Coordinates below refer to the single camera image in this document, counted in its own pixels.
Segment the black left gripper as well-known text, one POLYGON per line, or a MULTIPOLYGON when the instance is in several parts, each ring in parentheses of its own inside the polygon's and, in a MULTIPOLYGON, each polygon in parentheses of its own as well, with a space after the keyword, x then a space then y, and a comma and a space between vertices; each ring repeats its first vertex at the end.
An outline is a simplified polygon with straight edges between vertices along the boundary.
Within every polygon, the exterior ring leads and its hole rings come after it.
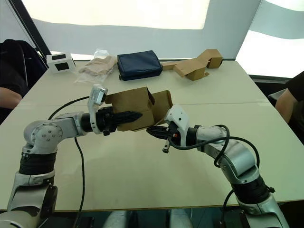
POLYGON ((118 124, 132 123, 142 117, 142 113, 136 111, 125 111, 114 114, 111 106, 100 108, 96 114, 96 124, 104 136, 114 133, 118 124))

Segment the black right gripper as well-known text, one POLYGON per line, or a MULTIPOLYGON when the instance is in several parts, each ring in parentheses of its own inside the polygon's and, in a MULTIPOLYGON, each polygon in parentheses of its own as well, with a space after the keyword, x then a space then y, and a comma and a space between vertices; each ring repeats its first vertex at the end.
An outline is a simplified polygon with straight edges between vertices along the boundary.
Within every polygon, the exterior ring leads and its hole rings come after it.
POLYGON ((175 123, 170 123, 168 127, 151 126, 148 127, 146 131, 155 138, 166 140, 162 149, 164 153, 169 153, 169 148, 173 144, 177 146, 181 145, 181 135, 175 123))

